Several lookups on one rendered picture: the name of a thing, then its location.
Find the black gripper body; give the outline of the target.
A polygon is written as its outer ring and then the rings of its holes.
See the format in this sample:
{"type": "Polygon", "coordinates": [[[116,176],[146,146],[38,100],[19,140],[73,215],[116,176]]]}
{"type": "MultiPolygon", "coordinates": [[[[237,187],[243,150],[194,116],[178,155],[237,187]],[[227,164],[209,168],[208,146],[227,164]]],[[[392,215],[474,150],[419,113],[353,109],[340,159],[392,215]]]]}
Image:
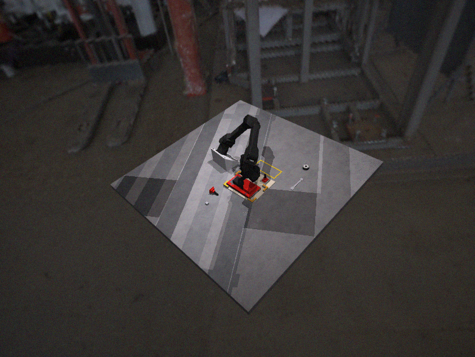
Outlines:
{"type": "MultiPolygon", "coordinates": [[[[260,168],[258,166],[252,166],[252,168],[253,168],[253,171],[257,171],[257,170],[260,171],[260,168]]],[[[238,187],[241,187],[244,184],[244,180],[246,179],[243,176],[243,172],[242,172],[241,167],[240,167],[240,170],[241,170],[240,174],[242,175],[242,177],[241,178],[236,177],[235,179],[233,179],[233,184],[235,184],[238,187]]]]}

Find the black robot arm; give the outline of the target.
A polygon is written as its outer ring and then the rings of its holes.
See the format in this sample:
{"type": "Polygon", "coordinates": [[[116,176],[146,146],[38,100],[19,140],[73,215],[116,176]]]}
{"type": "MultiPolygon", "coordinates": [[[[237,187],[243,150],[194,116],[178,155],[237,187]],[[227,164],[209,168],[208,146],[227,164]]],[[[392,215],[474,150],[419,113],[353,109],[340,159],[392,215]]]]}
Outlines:
{"type": "Polygon", "coordinates": [[[235,144],[235,139],[238,138],[247,129],[250,130],[249,145],[245,150],[245,153],[241,155],[240,166],[243,172],[243,176],[246,179],[250,179],[251,182],[255,182],[260,177],[260,171],[253,171],[252,166],[256,166],[259,150],[257,147],[258,134],[261,125],[257,118],[246,115],[243,119],[243,123],[236,128],[232,133],[227,133],[219,140],[219,147],[216,150],[222,155],[227,155],[228,149],[235,144]],[[253,160],[254,162],[250,161],[253,160]]]}

